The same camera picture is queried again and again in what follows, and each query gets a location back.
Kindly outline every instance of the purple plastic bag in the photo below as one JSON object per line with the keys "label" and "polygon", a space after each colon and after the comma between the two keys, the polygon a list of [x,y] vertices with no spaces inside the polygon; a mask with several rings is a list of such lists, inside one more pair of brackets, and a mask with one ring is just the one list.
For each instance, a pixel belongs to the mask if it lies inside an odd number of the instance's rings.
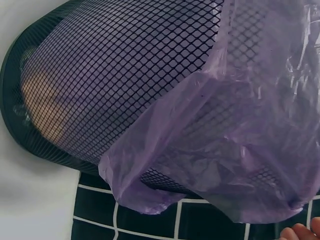
{"label": "purple plastic bag", "polygon": [[153,190],[153,168],[234,222],[273,223],[320,187],[318,0],[225,0],[202,71],[155,101],[99,173],[120,205],[159,214],[184,196]]}

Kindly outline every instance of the white wall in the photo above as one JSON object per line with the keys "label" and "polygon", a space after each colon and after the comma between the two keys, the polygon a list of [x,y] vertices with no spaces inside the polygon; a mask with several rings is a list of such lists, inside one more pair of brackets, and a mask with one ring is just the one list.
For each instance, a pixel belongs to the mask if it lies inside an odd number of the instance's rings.
{"label": "white wall", "polygon": [[[67,0],[0,0],[0,65],[13,40]],[[79,172],[21,149],[0,115],[0,239],[69,240]]]}

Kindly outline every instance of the black mesh trash can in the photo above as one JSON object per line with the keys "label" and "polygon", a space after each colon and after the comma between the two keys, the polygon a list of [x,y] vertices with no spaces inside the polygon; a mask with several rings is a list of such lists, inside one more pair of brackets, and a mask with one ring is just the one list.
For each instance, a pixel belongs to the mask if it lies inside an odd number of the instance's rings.
{"label": "black mesh trash can", "polygon": [[[222,7],[222,0],[71,0],[56,8],[21,33],[3,62],[0,109],[9,132],[40,158],[97,175],[100,156],[139,115],[201,69]],[[141,180],[190,193],[153,169]]]}

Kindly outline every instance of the tiled wall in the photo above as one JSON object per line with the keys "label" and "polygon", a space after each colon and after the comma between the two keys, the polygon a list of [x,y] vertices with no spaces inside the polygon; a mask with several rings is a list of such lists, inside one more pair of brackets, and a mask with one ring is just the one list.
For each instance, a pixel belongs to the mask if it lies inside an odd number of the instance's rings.
{"label": "tiled wall", "polygon": [[142,215],[119,206],[102,179],[83,174],[71,240],[273,240],[283,228],[308,225],[315,216],[320,216],[320,196],[278,225],[233,223],[205,200],[194,198],[183,199],[160,215]]}

